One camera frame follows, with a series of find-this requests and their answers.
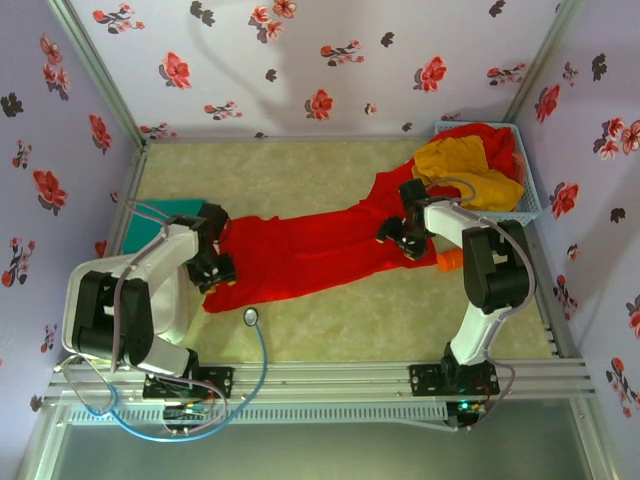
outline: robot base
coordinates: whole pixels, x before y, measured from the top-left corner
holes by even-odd
[[[460,365],[447,344],[440,364],[409,366],[414,397],[477,396],[500,393],[495,367],[489,362]]]

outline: red cloth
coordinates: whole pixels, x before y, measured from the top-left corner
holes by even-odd
[[[513,161],[516,141],[509,127],[496,129],[484,123],[469,123],[451,130],[445,130],[433,137],[431,141],[435,142],[444,138],[468,137],[469,135],[478,135],[482,139],[489,168],[498,170],[511,180],[517,179],[516,164]]]
[[[224,312],[300,297],[375,272],[435,264],[431,240],[428,254],[418,262],[405,257],[394,242],[375,240],[387,218],[404,217],[398,187],[413,178],[413,163],[411,159],[391,172],[378,173],[369,196],[347,210],[286,220],[256,216],[233,220],[220,250],[231,255],[238,280],[208,294],[205,311]],[[436,187],[431,194],[457,197],[460,193],[456,188]]]

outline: orange object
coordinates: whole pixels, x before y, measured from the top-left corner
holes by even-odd
[[[456,270],[462,267],[462,249],[455,248],[453,250],[449,250],[448,252],[439,253],[438,256],[438,267],[443,272],[450,272],[451,270]]]

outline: yellow cloth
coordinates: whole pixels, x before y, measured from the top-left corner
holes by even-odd
[[[416,151],[413,177],[425,185],[446,177],[466,180],[476,188],[476,198],[463,203],[465,208],[493,212],[510,212],[516,208],[524,188],[487,164],[482,139],[477,135],[445,138],[427,143]],[[456,187],[462,197],[470,197],[471,189],[460,182],[446,182]]]

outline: plastic basket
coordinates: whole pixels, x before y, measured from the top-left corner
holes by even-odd
[[[436,134],[440,132],[444,132],[445,130],[451,130],[456,127],[460,127],[461,125],[467,125],[469,123],[478,123],[478,122],[446,122],[440,121],[436,122]],[[485,125],[489,125],[493,128],[503,128],[509,127],[511,132],[513,133],[513,137],[516,141],[516,151],[520,152],[524,156],[524,162],[527,167],[527,177],[524,184],[524,193],[522,194],[522,198],[518,202],[516,206],[515,212],[485,212],[478,211],[477,213],[482,216],[493,220],[494,222],[501,222],[504,220],[517,220],[523,226],[529,223],[531,220],[534,220],[540,212],[542,212],[542,205],[540,204],[540,198],[538,197],[538,192],[536,190],[536,184],[533,182],[533,176],[531,175],[531,168],[529,167],[529,159],[527,158],[527,152],[524,151],[524,145],[522,144],[522,138],[520,137],[520,132],[518,131],[518,127],[516,127],[512,123],[488,123],[481,122]]]

